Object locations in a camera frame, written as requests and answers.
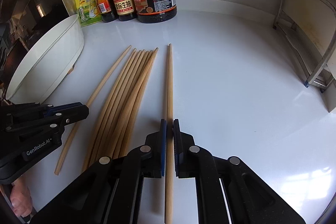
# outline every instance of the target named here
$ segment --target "barcode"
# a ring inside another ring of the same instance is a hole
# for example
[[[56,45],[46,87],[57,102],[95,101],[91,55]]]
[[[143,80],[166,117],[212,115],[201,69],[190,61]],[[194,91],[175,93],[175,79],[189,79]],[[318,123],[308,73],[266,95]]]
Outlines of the barcode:
[[[106,13],[105,5],[104,3],[99,4],[99,9],[102,13]]]
[[[174,6],[176,4],[175,0],[171,0],[171,5]]]

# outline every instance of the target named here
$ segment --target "metal rack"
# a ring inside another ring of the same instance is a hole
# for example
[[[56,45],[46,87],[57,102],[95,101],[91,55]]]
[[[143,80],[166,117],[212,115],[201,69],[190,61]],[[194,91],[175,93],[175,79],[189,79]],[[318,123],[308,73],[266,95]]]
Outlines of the metal rack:
[[[328,6],[335,18],[336,18],[336,8],[328,1],[328,0],[320,0],[326,6]],[[280,8],[278,11],[277,16],[274,19],[273,28],[280,31],[283,37],[288,42],[289,46],[291,47],[293,53],[295,54],[296,58],[298,59],[303,72],[306,76],[306,81],[304,85],[309,87],[310,85],[314,85],[321,89],[321,92],[324,92],[333,82],[334,77],[330,75],[328,78],[325,77],[326,73],[322,74],[323,69],[326,67],[327,62],[329,61],[331,55],[333,54],[336,48],[336,30],[332,36],[332,39],[329,43],[329,46],[323,56],[321,56],[320,60],[314,60],[311,57],[311,54],[307,49],[304,48],[302,43],[300,42],[300,37],[297,35],[295,28],[297,24],[293,19],[292,20],[292,27],[286,27],[285,25],[279,23],[280,16],[283,12],[283,7],[285,4],[285,0],[281,0]]]

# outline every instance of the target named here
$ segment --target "bundle of chopsticks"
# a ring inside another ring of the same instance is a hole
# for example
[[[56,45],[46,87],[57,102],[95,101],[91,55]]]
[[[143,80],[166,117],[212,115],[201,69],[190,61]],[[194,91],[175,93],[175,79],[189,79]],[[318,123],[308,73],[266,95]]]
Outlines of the bundle of chopsticks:
[[[127,154],[137,113],[158,48],[134,49],[97,119],[83,163],[85,171],[102,156],[113,159]]]

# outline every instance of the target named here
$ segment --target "white table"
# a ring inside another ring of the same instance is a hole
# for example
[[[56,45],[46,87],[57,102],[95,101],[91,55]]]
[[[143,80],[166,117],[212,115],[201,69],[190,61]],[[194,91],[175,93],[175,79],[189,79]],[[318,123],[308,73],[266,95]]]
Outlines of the white table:
[[[128,45],[159,47],[130,149],[142,145],[165,117],[165,63],[172,43],[174,118],[181,131],[214,156],[240,157],[307,224],[321,215],[336,191],[336,116],[328,113],[317,89],[304,87],[282,38],[270,26],[179,10],[165,23],[100,22],[83,32],[85,45],[74,71],[46,103],[85,103]],[[60,175],[54,168],[61,149],[27,172],[37,210],[80,174],[95,120],[125,60],[90,107]],[[138,223],[163,223],[163,218],[164,179],[145,179]],[[173,222],[198,222],[194,179],[174,180]]]

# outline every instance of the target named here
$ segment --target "orange stripe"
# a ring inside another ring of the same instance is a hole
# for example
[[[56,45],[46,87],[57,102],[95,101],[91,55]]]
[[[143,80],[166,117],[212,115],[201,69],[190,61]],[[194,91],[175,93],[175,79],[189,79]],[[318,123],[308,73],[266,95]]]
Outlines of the orange stripe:
[[[161,14],[161,13],[169,12],[169,11],[175,9],[175,8],[176,8],[176,5],[175,5],[173,8],[170,8],[170,9],[168,9],[168,10],[164,10],[164,11],[161,11],[161,12],[156,12],[156,13],[146,13],[146,14],[138,13],[138,15],[142,15],[142,16],[158,15],[158,14]]]

